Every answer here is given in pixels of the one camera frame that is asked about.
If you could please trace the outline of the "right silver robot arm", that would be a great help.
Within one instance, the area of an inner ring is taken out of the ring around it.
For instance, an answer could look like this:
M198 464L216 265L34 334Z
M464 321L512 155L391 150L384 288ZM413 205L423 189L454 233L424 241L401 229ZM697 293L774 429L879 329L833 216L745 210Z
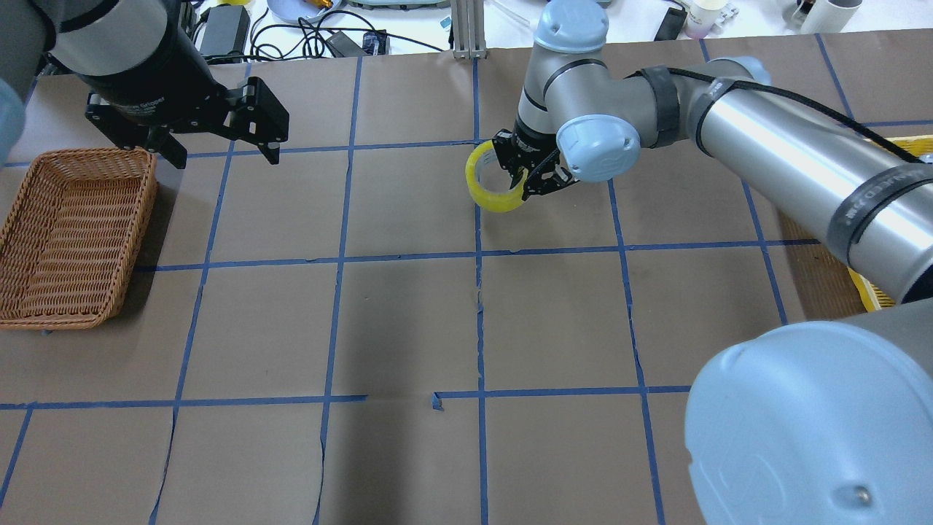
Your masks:
M513 129L485 146L532 195L607 182L691 141L895 306L783 326L710 359L685 445L708 524L931 522L931 166L753 57L613 79L593 1L540 17Z

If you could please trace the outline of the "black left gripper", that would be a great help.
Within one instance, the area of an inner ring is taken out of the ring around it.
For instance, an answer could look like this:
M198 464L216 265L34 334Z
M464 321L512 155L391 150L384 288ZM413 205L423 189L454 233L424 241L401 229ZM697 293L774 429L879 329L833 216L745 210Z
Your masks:
M290 115L260 77L230 91L179 24L180 1L76 3L76 73L107 111L91 120L120 147L142 147L174 168L187 150L174 134L212 133L254 145L279 163Z

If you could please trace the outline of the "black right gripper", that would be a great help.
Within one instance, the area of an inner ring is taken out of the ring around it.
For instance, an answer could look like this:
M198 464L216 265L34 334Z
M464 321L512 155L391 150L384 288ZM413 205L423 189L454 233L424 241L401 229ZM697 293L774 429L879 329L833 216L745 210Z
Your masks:
M569 169L561 166L555 134L537 133L518 125L512 131L502 129L494 134L493 145L501 169L510 176L510 188L518 182L520 169L528 170L522 189L523 202L579 182Z

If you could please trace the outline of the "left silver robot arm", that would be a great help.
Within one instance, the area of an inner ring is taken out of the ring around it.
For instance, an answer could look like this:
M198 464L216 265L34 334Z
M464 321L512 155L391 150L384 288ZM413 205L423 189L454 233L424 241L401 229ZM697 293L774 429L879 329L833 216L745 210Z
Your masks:
M85 117L115 147L187 164L178 134L254 145L269 164L289 139L289 111L259 77L214 79L182 30L178 1L4 1L2 159L26 129L26 104L46 59L90 88Z

